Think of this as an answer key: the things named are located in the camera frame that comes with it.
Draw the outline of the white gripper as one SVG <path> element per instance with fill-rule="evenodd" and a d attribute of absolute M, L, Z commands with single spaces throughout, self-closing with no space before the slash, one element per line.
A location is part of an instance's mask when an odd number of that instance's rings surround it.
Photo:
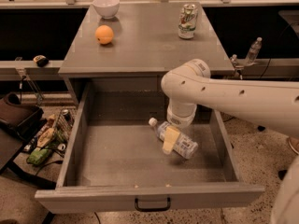
<path fill-rule="evenodd" d="M 180 129 L 186 128 L 190 126 L 194 120 L 195 112 L 192 112 L 187 117 L 182 117 L 180 115 L 175 114 L 170 107 L 167 108 L 167 121 Z M 180 130 L 174 126 L 168 126 L 164 133 L 164 144 L 163 144 L 163 152 L 164 154 L 169 155 L 175 143 L 177 142 L 180 136 Z"/>

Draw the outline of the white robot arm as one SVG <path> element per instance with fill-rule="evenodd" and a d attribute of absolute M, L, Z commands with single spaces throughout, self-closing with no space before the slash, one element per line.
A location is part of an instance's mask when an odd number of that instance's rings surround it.
<path fill-rule="evenodd" d="M 193 59 L 167 72 L 161 87 L 169 98 L 167 120 L 181 128 L 192 123 L 196 107 L 203 105 L 299 138 L 296 82 L 214 79 L 204 61 Z M 299 224 L 298 162 L 292 162 L 283 178 L 269 224 Z"/>

